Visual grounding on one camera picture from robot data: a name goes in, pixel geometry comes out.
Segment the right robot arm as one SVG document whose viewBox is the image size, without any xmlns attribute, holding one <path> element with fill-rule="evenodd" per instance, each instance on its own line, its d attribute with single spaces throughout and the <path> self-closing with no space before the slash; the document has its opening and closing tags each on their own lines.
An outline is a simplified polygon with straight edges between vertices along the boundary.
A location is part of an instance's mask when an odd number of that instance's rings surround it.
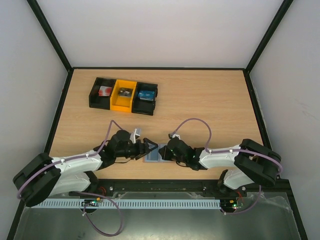
<svg viewBox="0 0 320 240">
<path fill-rule="evenodd" d="M 280 155 L 251 139 L 243 139 L 241 144 L 232 147 L 205 149 L 192 148 L 173 137 L 158 153 L 163 160 L 194 171 L 224 167 L 216 187 L 224 196 L 250 184 L 273 187 L 283 172 Z"/>
</svg>

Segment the blue VIP card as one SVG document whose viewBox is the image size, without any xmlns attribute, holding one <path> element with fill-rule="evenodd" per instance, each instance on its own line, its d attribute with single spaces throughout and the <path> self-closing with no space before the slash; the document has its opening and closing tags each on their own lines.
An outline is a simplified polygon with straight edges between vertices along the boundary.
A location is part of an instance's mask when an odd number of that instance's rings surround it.
<svg viewBox="0 0 320 240">
<path fill-rule="evenodd" d="M 137 97 L 140 100 L 145 100 L 145 101 L 153 101 L 154 97 L 155 97 L 155 91 L 151 91 L 151 90 L 140 90 L 138 92 Z"/>
</svg>

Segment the black stripe back card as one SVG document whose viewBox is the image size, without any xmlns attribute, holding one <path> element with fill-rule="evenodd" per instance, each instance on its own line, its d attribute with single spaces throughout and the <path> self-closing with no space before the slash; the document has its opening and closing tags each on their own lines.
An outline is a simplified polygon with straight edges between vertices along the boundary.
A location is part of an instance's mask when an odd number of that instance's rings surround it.
<svg viewBox="0 0 320 240">
<path fill-rule="evenodd" d="M 118 96 L 130 98 L 133 94 L 132 88 L 121 87 L 118 90 Z"/>
</svg>

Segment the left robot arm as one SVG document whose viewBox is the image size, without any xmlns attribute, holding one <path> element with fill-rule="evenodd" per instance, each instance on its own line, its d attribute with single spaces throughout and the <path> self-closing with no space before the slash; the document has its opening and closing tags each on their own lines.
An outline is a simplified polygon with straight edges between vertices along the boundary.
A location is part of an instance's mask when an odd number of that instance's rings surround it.
<svg viewBox="0 0 320 240">
<path fill-rule="evenodd" d="M 95 171 L 113 165 L 117 158 L 138 160 L 157 147 L 158 144 L 148 138 L 136 142 L 113 139 L 68 157 L 40 153 L 13 178 L 17 198 L 27 207 L 33 207 L 58 194 L 94 193 L 99 183 Z"/>
</svg>

